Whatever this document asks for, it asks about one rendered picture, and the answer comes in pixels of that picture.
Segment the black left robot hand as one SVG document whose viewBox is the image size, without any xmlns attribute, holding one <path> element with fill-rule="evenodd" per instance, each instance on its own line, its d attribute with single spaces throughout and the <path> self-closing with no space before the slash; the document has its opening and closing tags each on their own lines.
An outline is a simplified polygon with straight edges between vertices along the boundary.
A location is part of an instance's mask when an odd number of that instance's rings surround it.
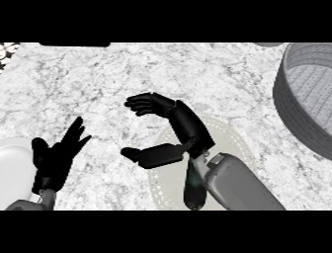
<svg viewBox="0 0 332 253">
<path fill-rule="evenodd" d="M 71 124 L 62 140 L 49 146 L 41 137 L 32 139 L 34 165 L 37 167 L 32 193 L 43 190 L 58 192 L 65 184 L 71 170 L 72 160 L 92 136 L 81 138 L 84 132 L 83 118 Z"/>
</svg>

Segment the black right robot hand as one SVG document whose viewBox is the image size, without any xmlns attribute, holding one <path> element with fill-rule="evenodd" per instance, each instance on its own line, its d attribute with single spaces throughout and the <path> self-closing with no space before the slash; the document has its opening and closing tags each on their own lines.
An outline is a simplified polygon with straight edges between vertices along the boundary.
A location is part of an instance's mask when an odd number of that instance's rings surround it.
<svg viewBox="0 0 332 253">
<path fill-rule="evenodd" d="M 168 120 L 179 144 L 164 143 L 146 149 L 124 147 L 121 154 L 145 169 L 165 166 L 183 159 L 195 159 L 213 146 L 214 140 L 196 113 L 180 100 L 158 93 L 143 93 L 127 98 L 126 107 L 140 117 L 155 114 Z"/>
</svg>

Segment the pale oval placemat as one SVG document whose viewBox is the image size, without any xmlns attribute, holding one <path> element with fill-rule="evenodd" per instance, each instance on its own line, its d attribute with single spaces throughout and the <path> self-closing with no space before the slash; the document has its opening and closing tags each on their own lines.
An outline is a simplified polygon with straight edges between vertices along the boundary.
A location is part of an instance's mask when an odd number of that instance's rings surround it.
<svg viewBox="0 0 332 253">
<path fill-rule="evenodd" d="M 199 116 L 216 145 L 208 150 L 211 159 L 220 152 L 235 155 L 247 164 L 251 170 L 256 169 L 256 159 L 248 144 L 229 124 L 216 118 Z M 162 167 L 149 170 L 151 190 L 157 207 L 161 211 L 186 211 L 183 203 L 183 188 L 188 168 L 188 154 L 183 154 L 183 160 Z"/>
</svg>

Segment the grey wicker basket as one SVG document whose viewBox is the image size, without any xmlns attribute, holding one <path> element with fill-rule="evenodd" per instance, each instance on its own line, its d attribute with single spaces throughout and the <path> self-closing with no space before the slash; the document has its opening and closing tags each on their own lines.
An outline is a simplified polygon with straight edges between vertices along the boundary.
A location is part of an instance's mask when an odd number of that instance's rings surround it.
<svg viewBox="0 0 332 253">
<path fill-rule="evenodd" d="M 332 42 L 293 42 L 273 88 L 276 112 L 306 147 L 332 161 Z"/>
</svg>

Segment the white round plate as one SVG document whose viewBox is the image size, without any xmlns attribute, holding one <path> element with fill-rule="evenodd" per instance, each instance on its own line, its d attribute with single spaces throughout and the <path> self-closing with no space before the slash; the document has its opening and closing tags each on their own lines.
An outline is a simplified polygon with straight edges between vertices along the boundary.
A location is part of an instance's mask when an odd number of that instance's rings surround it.
<svg viewBox="0 0 332 253">
<path fill-rule="evenodd" d="M 31 142 L 24 137 L 0 140 L 0 211 L 32 198 L 37 167 Z"/>
</svg>

